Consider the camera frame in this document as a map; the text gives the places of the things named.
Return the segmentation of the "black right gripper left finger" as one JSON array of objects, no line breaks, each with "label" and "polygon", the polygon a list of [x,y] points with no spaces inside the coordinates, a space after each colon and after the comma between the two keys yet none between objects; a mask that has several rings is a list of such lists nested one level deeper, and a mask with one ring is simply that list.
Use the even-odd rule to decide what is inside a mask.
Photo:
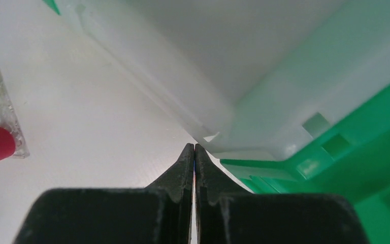
[{"label": "black right gripper left finger", "polygon": [[14,243],[190,243],[194,145],[144,188],[55,188]]}]

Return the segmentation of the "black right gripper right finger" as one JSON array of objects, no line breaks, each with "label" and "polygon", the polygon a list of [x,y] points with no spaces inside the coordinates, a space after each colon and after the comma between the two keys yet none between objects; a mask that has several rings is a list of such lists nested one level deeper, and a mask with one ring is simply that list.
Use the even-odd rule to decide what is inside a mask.
[{"label": "black right gripper right finger", "polygon": [[199,243],[368,243],[351,204],[334,194],[254,194],[194,147]]}]

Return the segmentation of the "green bin with toothpaste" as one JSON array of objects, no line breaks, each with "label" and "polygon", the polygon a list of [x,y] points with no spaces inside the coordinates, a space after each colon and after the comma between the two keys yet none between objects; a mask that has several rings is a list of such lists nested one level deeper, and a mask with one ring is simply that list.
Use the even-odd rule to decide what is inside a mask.
[{"label": "green bin with toothpaste", "polygon": [[341,195],[371,243],[390,243],[390,85],[285,161],[220,162],[255,193]]}]

